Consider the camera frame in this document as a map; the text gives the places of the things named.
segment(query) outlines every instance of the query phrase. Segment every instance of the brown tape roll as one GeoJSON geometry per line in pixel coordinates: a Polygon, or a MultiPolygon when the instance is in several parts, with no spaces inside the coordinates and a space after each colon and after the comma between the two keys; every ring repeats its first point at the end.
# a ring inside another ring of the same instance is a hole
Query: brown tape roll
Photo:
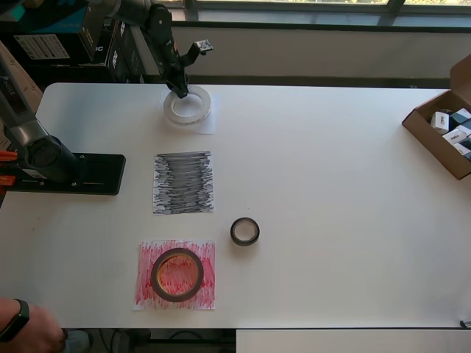
{"type": "Polygon", "coordinates": [[[154,288],[154,291],[160,298],[168,302],[178,303],[178,302],[184,302],[185,300],[192,298],[198,292],[203,282],[203,276],[204,276],[203,264],[201,263],[201,260],[194,252],[188,249],[184,249],[184,248],[174,248],[174,249],[170,249],[164,252],[161,256],[159,256],[159,258],[157,258],[154,265],[152,266],[152,273],[151,273],[150,278],[151,278],[152,288],[154,288]],[[194,286],[188,292],[175,295],[175,294],[170,294],[166,292],[162,288],[159,276],[160,276],[160,270],[163,264],[169,261],[171,258],[177,257],[177,256],[189,257],[196,265],[197,276],[196,276],[196,281],[194,283],[194,286]]]}

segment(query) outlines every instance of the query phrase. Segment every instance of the paper with red scribbles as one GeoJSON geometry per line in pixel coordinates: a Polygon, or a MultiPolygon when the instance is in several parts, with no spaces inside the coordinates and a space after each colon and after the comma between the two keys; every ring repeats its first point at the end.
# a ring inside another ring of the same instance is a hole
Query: paper with red scribbles
{"type": "Polygon", "coordinates": [[[134,310],[147,309],[214,309],[216,247],[212,240],[152,240],[144,241],[139,250],[138,278],[135,284],[134,310]],[[152,289],[152,266],[162,253],[173,248],[194,252],[203,264],[204,276],[196,295],[184,302],[171,303],[160,298],[152,289]]]}

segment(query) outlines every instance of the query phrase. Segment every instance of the wall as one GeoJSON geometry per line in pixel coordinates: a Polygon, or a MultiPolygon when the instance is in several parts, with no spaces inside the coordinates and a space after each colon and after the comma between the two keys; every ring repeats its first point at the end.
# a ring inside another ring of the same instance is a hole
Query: wall
{"type": "Polygon", "coordinates": [[[471,54],[471,34],[173,27],[182,54],[195,40],[215,50],[188,68],[210,76],[446,78],[471,54]]]}

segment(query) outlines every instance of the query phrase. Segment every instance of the person's hand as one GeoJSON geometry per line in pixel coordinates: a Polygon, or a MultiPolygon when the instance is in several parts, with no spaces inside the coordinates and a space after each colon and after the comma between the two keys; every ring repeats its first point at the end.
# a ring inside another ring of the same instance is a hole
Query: person's hand
{"type": "Polygon", "coordinates": [[[10,342],[0,343],[0,353],[61,353],[65,348],[64,331],[51,313],[29,306],[29,321],[10,342]]]}

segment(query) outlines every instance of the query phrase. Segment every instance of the black mounting plate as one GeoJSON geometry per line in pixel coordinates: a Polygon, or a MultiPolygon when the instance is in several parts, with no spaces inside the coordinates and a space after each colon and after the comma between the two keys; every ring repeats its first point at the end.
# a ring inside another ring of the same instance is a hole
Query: black mounting plate
{"type": "Polygon", "coordinates": [[[74,153],[83,163],[82,176],[70,184],[59,184],[32,176],[17,178],[6,191],[27,193],[83,193],[88,195],[111,195],[119,193],[126,158],[121,154],[74,153]]]}

